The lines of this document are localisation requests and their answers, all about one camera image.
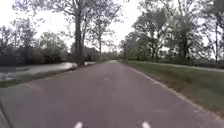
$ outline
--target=asphalt road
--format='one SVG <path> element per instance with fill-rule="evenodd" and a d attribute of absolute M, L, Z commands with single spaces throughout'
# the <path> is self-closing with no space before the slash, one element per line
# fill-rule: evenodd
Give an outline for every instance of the asphalt road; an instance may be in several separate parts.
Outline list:
<path fill-rule="evenodd" d="M 1 90 L 14 128 L 223 128 L 213 116 L 114 61 Z"/>

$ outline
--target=sky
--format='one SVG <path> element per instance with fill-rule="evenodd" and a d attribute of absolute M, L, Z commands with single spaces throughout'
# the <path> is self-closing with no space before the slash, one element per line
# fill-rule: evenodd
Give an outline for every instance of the sky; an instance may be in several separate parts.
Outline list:
<path fill-rule="evenodd" d="M 12 5 L 15 0 L 1 0 L 0 2 L 0 26 L 9 25 L 10 21 L 13 21 L 16 17 L 22 17 L 21 15 L 16 15 L 15 11 L 12 9 Z M 123 19 L 122 23 L 112 23 L 109 28 L 115 31 L 114 38 L 112 39 L 114 44 L 119 44 L 119 42 L 125 39 L 125 36 L 133 31 L 132 24 L 140 16 L 140 11 L 137 9 L 140 0 L 130 0 L 129 3 L 125 3 L 123 8 Z M 50 13 L 50 12 L 39 12 L 38 17 L 44 18 L 46 21 L 41 23 L 38 28 L 36 28 L 38 35 L 42 32 L 52 31 L 58 32 L 61 30 L 66 30 L 66 21 L 62 14 Z M 66 41 L 68 46 L 71 46 L 71 41 Z M 108 51 L 107 47 L 103 47 L 103 51 Z"/>

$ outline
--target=water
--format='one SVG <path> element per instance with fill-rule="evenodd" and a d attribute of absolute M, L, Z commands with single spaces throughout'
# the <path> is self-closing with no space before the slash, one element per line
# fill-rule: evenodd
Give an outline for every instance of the water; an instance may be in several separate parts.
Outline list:
<path fill-rule="evenodd" d="M 94 64 L 96 62 L 86 62 L 85 65 Z M 8 68 L 8 72 L 0 70 L 0 81 L 12 80 L 20 75 L 31 74 L 35 75 L 37 73 L 45 73 L 49 71 L 66 70 L 72 67 L 77 67 L 76 63 L 60 63 L 60 64 L 48 64 L 48 65 L 35 65 L 35 66 L 24 66 L 24 67 L 13 67 L 14 70 Z"/>

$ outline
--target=road edge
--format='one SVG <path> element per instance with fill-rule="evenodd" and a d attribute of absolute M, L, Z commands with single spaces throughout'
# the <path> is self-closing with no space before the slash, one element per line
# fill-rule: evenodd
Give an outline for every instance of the road edge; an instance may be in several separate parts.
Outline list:
<path fill-rule="evenodd" d="M 203 108 L 202 106 L 194 103 L 193 101 L 191 101 L 189 98 L 187 98 L 186 96 L 184 96 L 183 94 L 181 93 L 178 93 L 177 91 L 169 88 L 168 86 L 166 86 L 165 84 L 162 84 L 161 82 L 151 78 L 150 76 L 148 76 L 147 74 L 129 66 L 129 65 L 125 65 L 127 67 L 129 67 L 132 71 L 136 72 L 137 74 L 141 75 L 141 76 L 144 76 L 146 79 L 152 81 L 153 83 L 157 84 L 157 85 L 160 85 L 161 87 L 163 87 L 164 89 L 168 90 L 169 92 L 171 92 L 172 94 L 174 94 L 175 96 L 177 96 L 178 98 L 180 98 L 181 100 L 187 102 L 191 107 L 195 108 L 195 109 L 198 109 L 199 111 L 203 112 L 205 115 L 207 115 L 208 117 L 212 117 L 214 118 L 214 120 L 219 123 L 220 125 L 222 125 L 224 127 L 224 120 L 219 116 L 217 115 L 216 113 L 213 113 L 205 108 Z"/>

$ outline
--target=grass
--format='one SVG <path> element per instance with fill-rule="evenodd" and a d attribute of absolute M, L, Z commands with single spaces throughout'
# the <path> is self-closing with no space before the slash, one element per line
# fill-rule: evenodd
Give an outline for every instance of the grass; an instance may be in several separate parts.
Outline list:
<path fill-rule="evenodd" d="M 128 65 L 224 117 L 224 73 L 142 62 Z"/>

